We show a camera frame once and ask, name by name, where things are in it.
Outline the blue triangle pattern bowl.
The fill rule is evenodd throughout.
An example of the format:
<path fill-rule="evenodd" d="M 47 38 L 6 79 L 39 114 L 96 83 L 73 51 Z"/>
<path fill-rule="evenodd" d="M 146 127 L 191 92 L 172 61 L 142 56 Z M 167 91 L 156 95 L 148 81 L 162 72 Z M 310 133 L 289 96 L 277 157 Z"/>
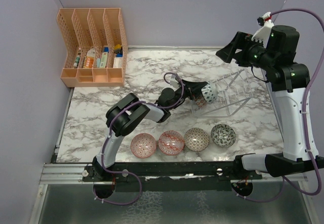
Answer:
<path fill-rule="evenodd" d="M 194 99 L 194 104 L 193 104 L 193 108 L 194 110 L 201 110 L 203 109 L 206 105 L 207 105 L 207 101 L 205 100 L 205 98 L 203 96 L 199 96 L 197 98 Z"/>

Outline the blue diamond dot bowl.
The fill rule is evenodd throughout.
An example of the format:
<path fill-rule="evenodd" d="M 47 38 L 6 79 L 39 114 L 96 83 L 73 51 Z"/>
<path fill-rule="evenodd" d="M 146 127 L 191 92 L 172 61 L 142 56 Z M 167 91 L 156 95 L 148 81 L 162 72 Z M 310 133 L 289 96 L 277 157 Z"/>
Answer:
<path fill-rule="evenodd" d="M 214 83 L 208 82 L 202 89 L 201 93 L 207 104 L 212 104 L 218 96 L 218 89 Z"/>

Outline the red diamond pattern bowl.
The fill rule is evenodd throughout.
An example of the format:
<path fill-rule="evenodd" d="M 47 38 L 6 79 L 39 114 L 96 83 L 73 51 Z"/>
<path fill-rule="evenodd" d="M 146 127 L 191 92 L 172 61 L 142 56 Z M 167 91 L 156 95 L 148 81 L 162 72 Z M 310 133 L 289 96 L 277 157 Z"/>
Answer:
<path fill-rule="evenodd" d="M 159 149 L 166 155 L 174 156 L 179 154 L 184 148 L 183 136 L 174 130 L 163 132 L 158 140 Z"/>

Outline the pink pattern bowl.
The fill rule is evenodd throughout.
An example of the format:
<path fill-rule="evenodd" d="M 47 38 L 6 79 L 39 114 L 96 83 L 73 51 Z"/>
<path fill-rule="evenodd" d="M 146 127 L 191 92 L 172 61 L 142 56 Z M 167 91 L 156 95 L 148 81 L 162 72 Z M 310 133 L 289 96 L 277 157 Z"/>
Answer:
<path fill-rule="evenodd" d="M 148 133 L 140 133 L 132 139 L 130 148 L 137 158 L 148 158 L 156 151 L 156 140 Z"/>

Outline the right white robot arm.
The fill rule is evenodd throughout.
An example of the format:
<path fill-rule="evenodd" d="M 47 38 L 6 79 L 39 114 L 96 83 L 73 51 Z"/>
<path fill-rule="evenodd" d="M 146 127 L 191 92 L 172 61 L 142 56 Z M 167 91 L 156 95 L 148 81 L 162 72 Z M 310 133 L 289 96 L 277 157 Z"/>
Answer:
<path fill-rule="evenodd" d="M 233 175 L 244 179 L 257 170 L 278 177 L 322 169 L 323 157 L 312 141 L 312 130 L 304 128 L 304 121 L 309 119 L 304 93 L 310 75 L 307 66 L 294 62 L 299 32 L 291 26 L 275 25 L 270 29 L 267 46 L 252 37 L 238 31 L 216 56 L 225 63 L 235 60 L 240 67 L 257 67 L 266 72 L 281 113 L 283 152 L 238 155 L 232 164 Z"/>

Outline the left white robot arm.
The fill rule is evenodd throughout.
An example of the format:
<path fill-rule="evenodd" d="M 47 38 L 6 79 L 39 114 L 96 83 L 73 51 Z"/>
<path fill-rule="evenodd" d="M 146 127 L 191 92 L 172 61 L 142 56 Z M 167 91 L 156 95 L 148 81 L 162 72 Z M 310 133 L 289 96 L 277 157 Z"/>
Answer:
<path fill-rule="evenodd" d="M 202 89 L 208 87 L 206 81 L 178 80 L 178 84 L 180 87 L 177 90 L 170 87 L 163 89 L 154 104 L 141 101 L 134 93 L 129 93 L 107 111 L 109 133 L 92 162 L 94 175 L 99 180 L 106 181 L 116 173 L 111 166 L 115 164 L 119 147 L 125 136 L 134 131 L 142 120 L 163 123 L 171 116 L 171 110 L 179 107 L 187 98 L 193 101 L 202 96 Z"/>

